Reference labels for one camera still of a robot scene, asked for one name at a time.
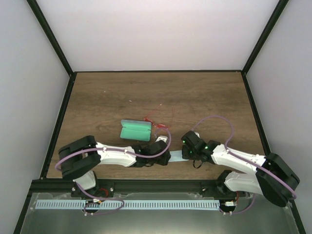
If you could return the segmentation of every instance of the gray floor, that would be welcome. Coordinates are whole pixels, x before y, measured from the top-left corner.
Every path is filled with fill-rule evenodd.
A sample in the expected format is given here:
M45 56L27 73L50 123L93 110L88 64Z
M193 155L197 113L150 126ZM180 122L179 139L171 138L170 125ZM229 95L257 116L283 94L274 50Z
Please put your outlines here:
M23 234L297 234L290 209L258 196L244 214L217 211L119 211L103 216L80 210L29 210Z

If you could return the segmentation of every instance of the wooden table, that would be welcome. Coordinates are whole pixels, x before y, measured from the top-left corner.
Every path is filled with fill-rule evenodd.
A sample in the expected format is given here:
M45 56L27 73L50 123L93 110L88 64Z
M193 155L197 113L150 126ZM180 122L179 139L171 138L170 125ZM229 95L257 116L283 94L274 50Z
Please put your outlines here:
M171 151L181 149L180 138L199 120L209 115L222 115L234 126L231 148L263 154L242 76L238 72L78 73L47 177L61 177L61 173L54 169L59 160L58 149L86 135L94 135L96 141L113 146L136 143L120 139L120 121L143 120L160 104L162 106L150 116L156 123L169 124L172 109L175 110L169 129ZM213 139L224 143L230 135L229 125L221 119L209 119L196 130L206 141ZM98 178L216 179L226 169L209 163L195 169L192 163L173 162L168 166L143 168L98 165L94 171Z

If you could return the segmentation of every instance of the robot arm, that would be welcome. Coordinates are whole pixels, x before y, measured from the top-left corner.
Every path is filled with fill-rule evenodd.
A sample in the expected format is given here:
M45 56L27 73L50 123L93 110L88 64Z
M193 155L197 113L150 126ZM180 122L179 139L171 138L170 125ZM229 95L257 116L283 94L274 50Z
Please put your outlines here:
M124 167L143 167L154 164L166 166L171 157L168 150L154 158L136 157L131 153L146 156L156 155L167 147L167 139L166 136L159 136L154 143L144 147L141 145L116 147L96 142L94 136L85 136L60 148L58 151L60 160L85 149L98 148L102 150L88 152L85 157L79 154L64 161L61 164L62 177L66 180L75 180L84 190L89 190L97 185L97 179L91 170L100 164L117 164Z
M187 132L181 140L185 144L182 148L184 159L201 160L212 164L231 167L244 174L225 170L218 178L218 189L222 193L228 191L246 191L264 195L273 204L285 207L291 199L292 193L277 180L255 166L242 161L228 153L225 146L217 141L206 143L193 131ZM279 155L268 156L251 155L238 150L229 149L232 153L250 160L269 170L283 180L293 190L300 180Z
M199 134L189 131L181 140L181 160L200 160L212 164L224 165L233 168L232 172L225 170L217 179L216 187L222 194L228 191L245 191L264 195L271 203L285 207L291 199L292 193L269 174L259 170L254 165L242 161L226 150L220 142L210 140L206 143ZM86 157L82 154L71 157L61 164L63 179L75 180L84 190L96 188L97 179L91 171L99 164L117 164L125 167L143 167L159 164L166 166L171 158L166 150L162 155L153 158L136 157L133 153L144 156L152 156L161 153L166 147L167 138L160 136L156 142L147 145L135 145L127 147L114 147L95 141L94 136L83 137L59 150L59 158L62 160L68 155L90 148L101 150L88 152ZM229 149L232 153L269 170L280 178L293 190L296 189L300 180L291 168L276 154L268 156L252 155L241 151Z

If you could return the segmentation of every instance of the red wire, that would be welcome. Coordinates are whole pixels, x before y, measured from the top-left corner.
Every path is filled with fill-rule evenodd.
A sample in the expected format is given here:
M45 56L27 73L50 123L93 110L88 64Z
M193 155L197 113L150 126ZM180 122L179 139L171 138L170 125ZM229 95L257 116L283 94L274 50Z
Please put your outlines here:
M154 110L152 110L150 113L148 113L144 119L146 119L148 116L150 116L152 113L154 113L162 104L160 104L159 106L157 106Z
M104 191L105 192L105 197L108 197L108 190L104 188L100 188L99 191Z
M237 198L236 198L236 205L238 205L238 199L239 199L239 194L238 194L238 191L236 191L236 194L237 194Z

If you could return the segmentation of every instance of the purple cable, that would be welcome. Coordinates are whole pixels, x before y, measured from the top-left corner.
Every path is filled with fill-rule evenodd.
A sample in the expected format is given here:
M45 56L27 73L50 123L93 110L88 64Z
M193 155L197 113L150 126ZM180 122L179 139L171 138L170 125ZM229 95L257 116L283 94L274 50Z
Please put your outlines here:
M156 136L157 132L158 132L159 130L161 130L161 129L167 131L167 133L168 133L168 135L169 135L168 145L167 145L167 147L166 147L163 151L161 151L160 153L158 153L158 154L156 154L156 155L150 155L150 156L139 155L139 154L135 154L135 153L132 153L132 152L129 152L129 151L127 151L127 154L130 154L130 155L133 155L133 156L137 156L137 157L144 157L144 158L153 158L153 157L158 157L158 156L162 155L164 152L166 152L166 151L169 149L169 146L170 146L170 144L171 144L171 134L170 134L170 132L169 132L169 130L168 130L167 128L158 128L158 129L156 130L156 132L154 133L154 135ZM82 153L87 153L87 152L92 152L92 151L98 151L98 150L103 150L103 149L104 149L104 148L92 148L92 149L86 149L86 150L79 150L79 151L77 151L77 152L74 152L74 153L72 153L72 154L70 154L70 155L68 155L68 156L66 156L66 157L64 157L64 158L62 158L60 161L57 162L57 164L55 165L54 168L55 168L56 170L58 170L58 171L61 171L61 169L59 168L59 165L61 165L61 164L62 164L63 162L65 162L66 160L68 160L68 159L70 159L70 158L72 158L72 157L74 157L74 156L80 155L80 154L82 154ZM115 148L106 148L105 150L106 150L106 151L125 152L125 150L123 150L123 149L115 149Z
M124 207L124 205L125 205L125 201L122 200L122 199L119 199L119 198L106 198L106 197L97 197L97 196L93 196L93 195L87 193L87 192L80 186L80 184L78 184L77 182L76 182L76 184L77 184L78 188L79 188L85 195L87 195L87 196L90 197L90 198L98 199L98 200L101 200L101 201L120 201L120 202L122 202L121 206L119 206L118 208L116 208L116 209L114 209L114 210L112 210L112 211L107 211L107 212L103 212L103 213L93 213L93 215L107 215L107 214L111 214L111 213L114 213L114 212L120 210L120 209L121 209L122 207ZM97 204L97 203L96 203L96 202L92 202L92 203L89 203L89 204L86 204L86 205L85 205L85 207L83 208L83 211L84 211L85 214L87 214L86 208L87 208L88 206L92 205L92 204Z
M86 150L79 150L77 152L74 152L68 156L66 156L65 158L62 158L60 161L57 162L57 164L54 166L54 168L58 171L61 171L61 169L59 168L59 165L61 165L63 162L65 162L66 160L70 159L71 157L80 155L82 153L87 153L87 152L92 152L92 151L97 151L97 150L103 150L103 148L92 148L92 149L86 149Z
M130 155L133 155L133 156L137 156L137 157L143 157L143 158L153 158L153 157L158 157L158 156L161 156L164 152L166 152L168 149L169 149L169 146L171 144L171 134L169 132L169 130L167 128L158 128L156 130L156 132L154 133L155 137L156 137L156 134L159 130L165 130L167 133L168 133L168 136L169 136L169 140L168 140L168 145L167 147L161 151L160 153L156 154L156 155L150 155L150 156L147 156L147 155L139 155L139 154L136 154L136 153L132 153L132 152L129 152L127 151L127 154L130 154ZM118 152L125 152L125 150L123 149L115 149L115 148L106 148L106 151L118 151Z
M253 194L253 199L252 199L251 203L249 204L249 206L247 206L247 207L246 207L244 210L242 210L242 211L232 212L232 214L230 214L230 215L239 215L239 214L242 214L242 213L246 212L247 210L249 210L249 209L253 206L254 201L255 201L255 194Z
M204 120L206 120L206 119L208 119L208 118L213 118L213 117L221 118L221 119L227 121L227 123L228 123L228 124L230 125L230 127L231 127L231 135L230 135L229 139L227 139L226 142L225 142L225 144L224 144L225 149L227 150L227 152L228 152L230 155L232 155L232 156L234 156L234 157L236 157L236 158L238 158L238 159L240 159L240 160L242 160L242 161L244 161L244 162L247 162L247 163L249 163L249 164L255 166L256 168L259 168L260 170L264 171L264 172L267 173L268 175L272 176L275 180L277 180L280 184L282 184L286 189L288 189L288 190L292 193L292 199L296 199L296 198L297 198L297 194L295 193L295 191L294 191L288 184L286 184L283 180L281 180L281 179L278 178L276 175L274 175L272 172L270 172L269 170L265 169L264 167L259 166L258 164L254 163L254 162L252 162L252 161L249 161L248 159L245 159L245 158L243 158L243 157L241 157L241 156L238 156L238 155L232 153L232 152L229 150L229 148L228 148L228 143L229 143L229 141L232 139L232 137L233 137L233 135L234 135L234 128L233 128L233 125L231 124L231 122L230 122L227 118L225 118L225 117L223 117L223 116L208 116L208 117L205 117L205 118L203 118L201 121L199 121L199 122L192 128L192 131L193 131L202 121L204 121Z

